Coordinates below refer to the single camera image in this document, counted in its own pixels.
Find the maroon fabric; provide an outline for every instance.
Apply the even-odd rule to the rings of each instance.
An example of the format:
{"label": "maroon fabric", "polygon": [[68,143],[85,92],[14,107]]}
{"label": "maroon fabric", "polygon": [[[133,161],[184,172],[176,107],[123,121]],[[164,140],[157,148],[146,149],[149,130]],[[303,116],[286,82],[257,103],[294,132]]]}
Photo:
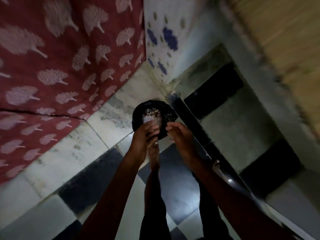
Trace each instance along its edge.
{"label": "maroon fabric", "polygon": [[0,184],[134,74],[142,10],[142,0],[0,0]]}

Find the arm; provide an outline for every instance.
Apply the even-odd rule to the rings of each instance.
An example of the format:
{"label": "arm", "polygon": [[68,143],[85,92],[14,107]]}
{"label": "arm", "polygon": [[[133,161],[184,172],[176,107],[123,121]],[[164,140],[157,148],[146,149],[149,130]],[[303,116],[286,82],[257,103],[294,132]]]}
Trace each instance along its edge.
{"label": "arm", "polygon": [[166,128],[173,137],[186,165],[196,174],[229,223],[242,240],[294,240],[285,229],[261,212],[247,196],[238,193],[199,157],[192,144],[191,131],[181,123],[169,122]]}
{"label": "arm", "polygon": [[159,126],[154,125],[154,121],[149,121],[134,133],[129,151],[120,163],[107,190],[84,222],[77,240],[116,237],[134,179],[146,158],[147,147],[158,139],[152,137],[159,132]]}

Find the leg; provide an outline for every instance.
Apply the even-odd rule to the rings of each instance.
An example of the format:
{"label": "leg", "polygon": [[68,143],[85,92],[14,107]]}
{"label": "leg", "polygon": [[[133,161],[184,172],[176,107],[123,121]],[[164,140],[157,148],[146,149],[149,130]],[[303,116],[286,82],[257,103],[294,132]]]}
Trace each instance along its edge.
{"label": "leg", "polygon": [[140,240],[161,239],[170,240],[170,231],[166,220],[166,206],[161,198],[158,172],[159,146],[152,144],[148,149],[151,173],[144,191],[145,215],[140,229]]}
{"label": "leg", "polygon": [[205,186],[197,180],[200,188],[200,216],[204,239],[232,240],[228,228],[221,219],[219,209]]}

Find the black plastic bag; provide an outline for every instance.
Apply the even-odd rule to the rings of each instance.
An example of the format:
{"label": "black plastic bag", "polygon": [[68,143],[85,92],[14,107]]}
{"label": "black plastic bag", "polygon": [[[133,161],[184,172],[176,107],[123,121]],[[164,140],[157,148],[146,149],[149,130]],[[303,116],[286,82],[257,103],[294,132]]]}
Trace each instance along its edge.
{"label": "black plastic bag", "polygon": [[133,112],[132,115],[132,128],[135,132],[142,124],[143,118],[145,116],[149,116],[152,114],[151,117],[154,117],[155,114],[158,115],[159,121],[156,120],[157,124],[160,126],[160,133],[157,135],[158,140],[167,136],[166,126],[167,122],[175,121],[178,116],[174,112],[174,110],[165,102],[159,100],[149,100],[144,103],[139,104]]}

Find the hand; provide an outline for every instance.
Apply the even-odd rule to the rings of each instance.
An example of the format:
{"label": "hand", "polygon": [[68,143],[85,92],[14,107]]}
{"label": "hand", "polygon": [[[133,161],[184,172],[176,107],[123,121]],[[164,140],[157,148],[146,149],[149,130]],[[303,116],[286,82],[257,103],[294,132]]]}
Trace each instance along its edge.
{"label": "hand", "polygon": [[135,131],[129,148],[129,152],[134,156],[135,160],[138,160],[141,164],[144,162],[147,156],[148,146],[152,145],[158,140],[156,135],[159,133],[159,126],[154,120],[142,124]]}
{"label": "hand", "polygon": [[193,144],[193,134],[184,124],[180,122],[168,122],[166,130],[177,145],[177,149],[186,165],[190,168],[193,160],[199,158],[198,152]]}

